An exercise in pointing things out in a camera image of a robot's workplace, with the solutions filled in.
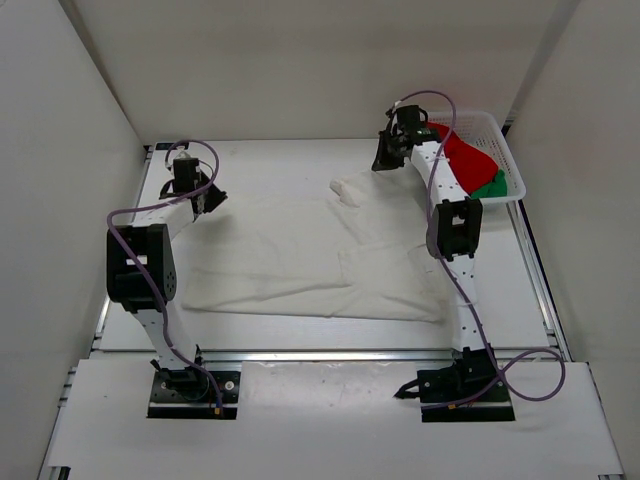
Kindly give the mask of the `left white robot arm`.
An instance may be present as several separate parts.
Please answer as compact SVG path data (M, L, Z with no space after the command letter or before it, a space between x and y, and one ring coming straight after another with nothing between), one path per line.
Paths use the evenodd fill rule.
M209 164L178 156L158 200L107 216L108 296L142 326L156 351L154 368L175 379L175 388L188 400L206 395L210 377L174 305L178 278L172 241L227 199L215 185L219 166L217 158Z

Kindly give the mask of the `white t shirt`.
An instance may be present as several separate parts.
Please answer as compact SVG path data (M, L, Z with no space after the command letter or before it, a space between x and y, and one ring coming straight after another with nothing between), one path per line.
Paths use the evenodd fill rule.
M325 198L240 197L190 228L190 311L436 323L446 287L426 250L412 166L335 178Z

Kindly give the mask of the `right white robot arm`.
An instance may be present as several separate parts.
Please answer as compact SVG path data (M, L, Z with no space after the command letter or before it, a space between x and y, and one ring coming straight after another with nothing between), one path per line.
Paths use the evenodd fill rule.
M379 132L372 169L390 171L409 162L424 181L426 246L450 281L448 314L454 356L489 357L491 347L479 317L475 288L482 203L462 188L445 156L451 132L440 136L428 126L427 112L417 105L396 104L386 116L388 123Z

